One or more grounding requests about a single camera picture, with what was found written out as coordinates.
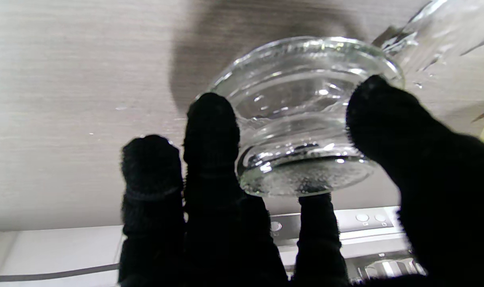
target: wood grain surface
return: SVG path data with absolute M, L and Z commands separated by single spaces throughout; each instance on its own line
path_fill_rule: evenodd
M 158 133 L 180 146 L 191 100 L 237 56 L 298 35 L 371 42 L 426 0 L 0 0 L 0 230 L 120 224 L 120 148 Z M 484 47 L 408 88 L 473 134 Z M 337 209 L 397 204 L 379 171 Z M 296 199 L 269 199 L 273 214 Z

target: clear glass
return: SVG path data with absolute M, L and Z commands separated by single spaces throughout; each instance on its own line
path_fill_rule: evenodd
M 367 178 L 375 163 L 346 134 L 346 105 L 372 75 L 403 87 L 378 48 L 346 38 L 296 37 L 236 60 L 209 91 L 233 105 L 241 131 L 236 171 L 256 196 L 308 196 Z

